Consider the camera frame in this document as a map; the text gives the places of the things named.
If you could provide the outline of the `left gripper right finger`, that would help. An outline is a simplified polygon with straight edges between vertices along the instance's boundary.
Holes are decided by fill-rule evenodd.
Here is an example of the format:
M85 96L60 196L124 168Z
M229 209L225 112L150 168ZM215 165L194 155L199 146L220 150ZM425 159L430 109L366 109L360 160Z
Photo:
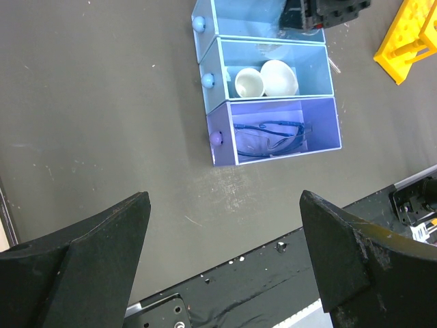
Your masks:
M366 221L310 191L300 213L334 327L435 327L436 247Z

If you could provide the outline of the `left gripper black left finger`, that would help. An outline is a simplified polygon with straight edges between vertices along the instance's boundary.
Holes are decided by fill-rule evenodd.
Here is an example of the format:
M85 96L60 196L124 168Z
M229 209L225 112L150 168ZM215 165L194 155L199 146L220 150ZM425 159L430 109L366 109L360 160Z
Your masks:
M121 327L150 212L138 192L1 252L1 326Z

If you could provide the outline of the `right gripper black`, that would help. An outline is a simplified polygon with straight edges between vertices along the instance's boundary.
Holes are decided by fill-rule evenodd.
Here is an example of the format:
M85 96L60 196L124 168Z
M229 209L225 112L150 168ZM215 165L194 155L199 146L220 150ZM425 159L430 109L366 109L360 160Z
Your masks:
M331 28L358 18L370 6L371 1L365 0L289 0L279 17L279 29Z

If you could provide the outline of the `bent clear glass tube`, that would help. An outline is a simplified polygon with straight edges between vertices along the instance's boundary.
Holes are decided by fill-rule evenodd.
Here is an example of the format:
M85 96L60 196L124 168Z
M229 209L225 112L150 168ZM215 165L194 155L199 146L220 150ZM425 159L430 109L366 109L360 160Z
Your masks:
M328 62L330 64L330 67L337 73L337 74L341 74L341 70L339 69L339 67L335 64L335 62L328 57Z

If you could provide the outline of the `white round dish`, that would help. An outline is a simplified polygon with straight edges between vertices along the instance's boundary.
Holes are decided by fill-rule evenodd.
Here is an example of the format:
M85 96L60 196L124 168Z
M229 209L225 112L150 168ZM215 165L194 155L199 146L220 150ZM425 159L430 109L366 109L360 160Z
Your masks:
M294 71L283 61L274 59L264 63L260 70L267 96L294 96L298 80Z

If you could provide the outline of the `three-compartment blue organizer box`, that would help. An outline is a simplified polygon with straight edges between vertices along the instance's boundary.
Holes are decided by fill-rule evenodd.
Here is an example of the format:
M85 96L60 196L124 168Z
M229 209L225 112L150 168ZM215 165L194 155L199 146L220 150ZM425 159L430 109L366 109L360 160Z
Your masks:
M198 1L191 14L214 166L342 147L321 29L282 28L284 1Z

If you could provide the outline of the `small white plastic cup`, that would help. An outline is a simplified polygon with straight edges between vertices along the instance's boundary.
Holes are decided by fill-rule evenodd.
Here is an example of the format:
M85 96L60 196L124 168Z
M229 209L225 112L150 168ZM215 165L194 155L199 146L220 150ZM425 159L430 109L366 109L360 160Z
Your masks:
M265 93L264 80L254 68L243 68L235 78L236 93L241 98L261 97Z

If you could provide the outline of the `yellow test tube rack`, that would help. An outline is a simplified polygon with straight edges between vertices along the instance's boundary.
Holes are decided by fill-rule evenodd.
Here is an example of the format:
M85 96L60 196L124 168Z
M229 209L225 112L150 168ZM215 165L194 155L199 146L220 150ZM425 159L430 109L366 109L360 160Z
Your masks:
M434 54L436 2L403 1L373 60L400 85L414 63Z

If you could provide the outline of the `blue safety glasses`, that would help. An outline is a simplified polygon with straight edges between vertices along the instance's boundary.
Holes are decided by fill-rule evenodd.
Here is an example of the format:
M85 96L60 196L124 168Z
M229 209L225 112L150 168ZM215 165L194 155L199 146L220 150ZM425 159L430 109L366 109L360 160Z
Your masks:
M268 159L293 154L306 141L302 122L267 120L257 124L234 123L239 156Z

